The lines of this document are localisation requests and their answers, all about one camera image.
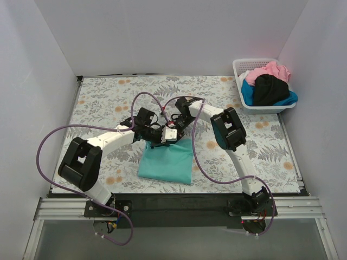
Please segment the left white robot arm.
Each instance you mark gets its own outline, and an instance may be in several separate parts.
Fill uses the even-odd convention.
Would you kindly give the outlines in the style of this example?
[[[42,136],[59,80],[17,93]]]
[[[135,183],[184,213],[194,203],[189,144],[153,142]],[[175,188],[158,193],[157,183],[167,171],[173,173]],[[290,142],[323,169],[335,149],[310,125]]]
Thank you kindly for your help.
[[[111,131],[88,139],[74,138],[58,168],[59,176],[86,197],[109,206],[112,192],[99,180],[101,161],[115,150],[139,140],[161,144],[167,125],[153,123],[154,115],[154,112],[141,108],[137,116],[127,118]]]

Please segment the teal t shirt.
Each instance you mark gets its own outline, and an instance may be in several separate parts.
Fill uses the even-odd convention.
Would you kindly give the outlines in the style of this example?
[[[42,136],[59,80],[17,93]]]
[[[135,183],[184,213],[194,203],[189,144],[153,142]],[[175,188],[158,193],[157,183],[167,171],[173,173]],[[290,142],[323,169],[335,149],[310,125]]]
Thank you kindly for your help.
[[[147,142],[139,163],[138,176],[190,185],[192,161],[191,139],[181,139],[175,144],[154,148]]]

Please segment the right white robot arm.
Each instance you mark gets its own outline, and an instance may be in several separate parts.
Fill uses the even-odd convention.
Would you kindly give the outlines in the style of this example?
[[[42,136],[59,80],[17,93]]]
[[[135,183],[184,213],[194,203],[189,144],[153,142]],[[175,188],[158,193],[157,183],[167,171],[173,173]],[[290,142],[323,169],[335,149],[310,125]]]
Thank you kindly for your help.
[[[243,205],[241,212],[250,214],[263,213],[269,205],[271,191],[268,185],[255,175],[255,169],[249,158],[246,146],[246,130],[233,108],[217,108],[205,103],[205,99],[198,97],[182,96],[174,98],[175,106],[180,116],[173,120],[179,130],[185,129],[189,124],[192,128],[192,151],[196,164],[202,174],[210,181],[228,185],[241,183]],[[231,181],[218,181],[208,176],[199,161],[195,151],[195,128],[197,121],[201,119],[212,125],[215,140],[219,147],[229,155],[237,171],[238,178]]]

